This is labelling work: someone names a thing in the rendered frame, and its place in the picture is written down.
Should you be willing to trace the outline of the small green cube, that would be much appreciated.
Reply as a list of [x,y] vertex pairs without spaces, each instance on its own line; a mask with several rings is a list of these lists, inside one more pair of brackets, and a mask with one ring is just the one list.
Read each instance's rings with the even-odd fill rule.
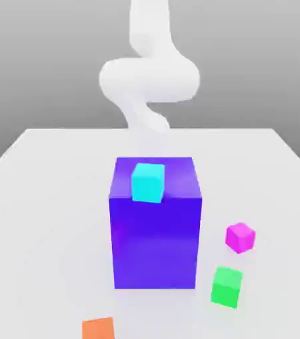
[[242,283],[242,272],[229,267],[218,266],[215,271],[211,301],[218,305],[236,309]]

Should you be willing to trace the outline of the large purple box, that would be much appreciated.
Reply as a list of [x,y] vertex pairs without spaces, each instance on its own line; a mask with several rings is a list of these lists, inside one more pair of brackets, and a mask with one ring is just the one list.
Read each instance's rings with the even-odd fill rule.
[[[132,200],[138,163],[165,166],[161,203]],[[202,194],[193,159],[118,157],[109,194],[117,289],[195,287]]]

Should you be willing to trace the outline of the small orange cube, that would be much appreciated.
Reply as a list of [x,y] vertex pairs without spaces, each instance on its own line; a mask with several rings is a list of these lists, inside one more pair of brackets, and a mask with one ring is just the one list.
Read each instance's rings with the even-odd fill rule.
[[98,318],[82,323],[82,339],[115,339],[113,318]]

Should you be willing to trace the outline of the small cyan cube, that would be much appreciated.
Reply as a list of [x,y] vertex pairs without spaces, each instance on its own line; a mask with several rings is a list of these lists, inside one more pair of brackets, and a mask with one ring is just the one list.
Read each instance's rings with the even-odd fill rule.
[[132,200],[161,203],[165,187],[165,165],[137,163],[132,176]]

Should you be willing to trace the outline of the small magenta cube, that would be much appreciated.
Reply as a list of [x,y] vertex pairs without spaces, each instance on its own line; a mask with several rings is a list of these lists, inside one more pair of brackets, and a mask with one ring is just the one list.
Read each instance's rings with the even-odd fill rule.
[[225,243],[237,254],[241,254],[254,247],[256,231],[243,222],[227,227]]

